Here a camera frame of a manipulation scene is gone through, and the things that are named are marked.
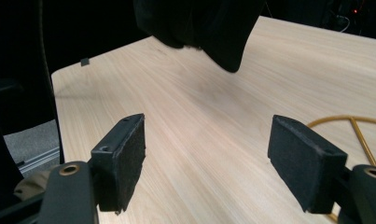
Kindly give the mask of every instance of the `gray carpet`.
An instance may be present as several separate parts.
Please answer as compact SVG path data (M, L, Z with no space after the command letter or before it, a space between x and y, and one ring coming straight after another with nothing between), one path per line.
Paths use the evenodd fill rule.
M55 120L4 138L24 177L59 164L60 143Z

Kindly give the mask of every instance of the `table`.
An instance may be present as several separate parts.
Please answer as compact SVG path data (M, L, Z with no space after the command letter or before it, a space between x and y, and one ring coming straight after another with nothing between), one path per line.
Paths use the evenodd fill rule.
M260 17L236 74L150 37L52 75L67 161L122 118L146 115L129 208L101 223L331 223L302 212L267 158L272 116L376 118L376 40ZM350 125L314 129L367 163ZM376 126L362 124L376 157Z

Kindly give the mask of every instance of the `light wood tabletop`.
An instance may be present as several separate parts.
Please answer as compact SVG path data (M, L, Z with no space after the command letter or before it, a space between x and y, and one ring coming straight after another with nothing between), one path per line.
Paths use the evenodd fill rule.
M272 167L272 116L376 118L376 40L261 17L236 74L150 37L52 80L67 161L87 161L120 119L146 115L135 193L101 223L331 223L304 213ZM376 158L376 126L361 129ZM349 168L368 163L348 122L314 130Z

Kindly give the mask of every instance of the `black armrest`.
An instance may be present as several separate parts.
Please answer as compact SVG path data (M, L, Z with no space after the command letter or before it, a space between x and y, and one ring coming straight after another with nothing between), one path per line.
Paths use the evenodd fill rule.
M16 97L24 89L14 78L0 78L0 102Z

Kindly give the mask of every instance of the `wood grain surface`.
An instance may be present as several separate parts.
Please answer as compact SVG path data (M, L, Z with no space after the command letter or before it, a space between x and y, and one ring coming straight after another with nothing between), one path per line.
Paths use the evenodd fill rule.
M120 119L146 115L129 208L101 223L331 223L301 210L267 158L272 116L376 118L376 40L268 18L236 74L150 37L52 79L68 161L87 161ZM348 167L367 163L349 123L314 129L350 154ZM376 126L362 131L376 157Z

